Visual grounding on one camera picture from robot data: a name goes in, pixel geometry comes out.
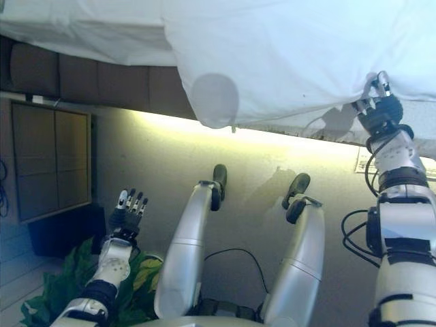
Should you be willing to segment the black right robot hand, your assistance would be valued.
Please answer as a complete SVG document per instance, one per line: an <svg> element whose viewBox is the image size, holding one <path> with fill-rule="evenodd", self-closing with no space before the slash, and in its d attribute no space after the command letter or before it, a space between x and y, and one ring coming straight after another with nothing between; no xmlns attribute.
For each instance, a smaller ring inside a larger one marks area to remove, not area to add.
<svg viewBox="0 0 436 327"><path fill-rule="evenodd" d="M368 97L352 102L352 108L370 137L391 133L403 118L403 107L390 87L386 71L380 71L370 79L369 91L371 89L375 95L369 96L367 93Z"/></svg>

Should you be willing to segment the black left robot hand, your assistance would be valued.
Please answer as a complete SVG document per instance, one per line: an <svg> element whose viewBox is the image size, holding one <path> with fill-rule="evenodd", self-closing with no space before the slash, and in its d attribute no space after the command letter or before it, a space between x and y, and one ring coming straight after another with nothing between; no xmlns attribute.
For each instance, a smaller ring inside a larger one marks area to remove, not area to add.
<svg viewBox="0 0 436 327"><path fill-rule="evenodd" d="M146 212L149 199L135 188L123 189L108 219L110 235L134 242L139 234L139 224Z"/></svg>

